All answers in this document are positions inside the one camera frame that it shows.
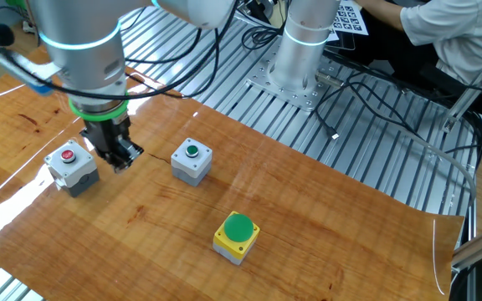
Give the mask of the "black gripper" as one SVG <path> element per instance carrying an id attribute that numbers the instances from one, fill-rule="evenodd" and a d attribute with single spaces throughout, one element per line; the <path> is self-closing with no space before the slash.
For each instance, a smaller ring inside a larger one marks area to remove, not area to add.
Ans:
<path id="1" fill-rule="evenodd" d="M 122 120 L 86 120 L 80 135 L 93 145 L 97 155 L 118 174 L 123 172 L 125 165 L 131 166 L 144 151 L 139 145 L 128 140 L 130 125 L 128 117 Z"/>

